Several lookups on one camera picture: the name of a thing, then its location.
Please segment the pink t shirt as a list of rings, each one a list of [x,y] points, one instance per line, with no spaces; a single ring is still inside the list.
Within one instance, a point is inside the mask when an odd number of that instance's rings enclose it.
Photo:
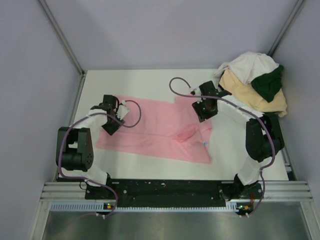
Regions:
[[[177,96],[173,103],[159,100],[118,96],[129,108],[124,117],[127,127],[113,135],[101,130],[99,149],[209,164],[210,120],[200,122],[193,98]]]

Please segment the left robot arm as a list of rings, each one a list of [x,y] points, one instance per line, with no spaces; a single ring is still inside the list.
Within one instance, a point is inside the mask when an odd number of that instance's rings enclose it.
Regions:
[[[107,182],[108,173],[94,163],[92,137],[103,130],[113,135],[124,123],[130,112],[124,100],[114,95],[104,95],[98,105],[71,126],[60,127],[57,133],[56,164],[59,177],[68,180],[85,181],[96,186],[102,198],[109,198],[114,191]]]

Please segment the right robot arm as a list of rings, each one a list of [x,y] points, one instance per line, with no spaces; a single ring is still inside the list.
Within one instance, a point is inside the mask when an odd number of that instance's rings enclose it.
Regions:
[[[285,146],[278,116],[273,112],[262,113],[244,105],[229,91],[218,91],[211,81],[191,89],[190,93],[199,97],[192,107],[201,122],[222,114],[245,130],[246,159],[235,174],[233,183],[223,187],[223,198],[245,198],[254,189],[263,191],[264,187],[258,186],[258,180],[263,170],[275,162],[277,153]]]

